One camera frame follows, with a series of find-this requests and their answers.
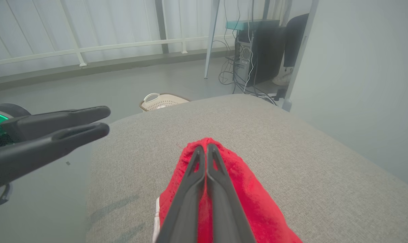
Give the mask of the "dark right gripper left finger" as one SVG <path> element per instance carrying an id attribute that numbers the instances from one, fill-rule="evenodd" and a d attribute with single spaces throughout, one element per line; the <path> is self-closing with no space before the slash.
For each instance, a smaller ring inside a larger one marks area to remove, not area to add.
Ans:
<path id="1" fill-rule="evenodd" d="M 205 182 L 205 153 L 197 146 L 192 154 L 176 195 L 171 203 L 157 243 L 196 243 L 199 202 Z"/>

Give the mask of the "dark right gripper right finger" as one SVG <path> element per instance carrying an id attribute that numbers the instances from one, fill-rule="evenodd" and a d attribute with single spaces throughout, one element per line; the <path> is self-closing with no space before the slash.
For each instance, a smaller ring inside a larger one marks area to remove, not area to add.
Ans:
<path id="1" fill-rule="evenodd" d="M 255 237 L 215 144 L 207 146 L 207 187 L 214 243 L 255 243 Z"/>

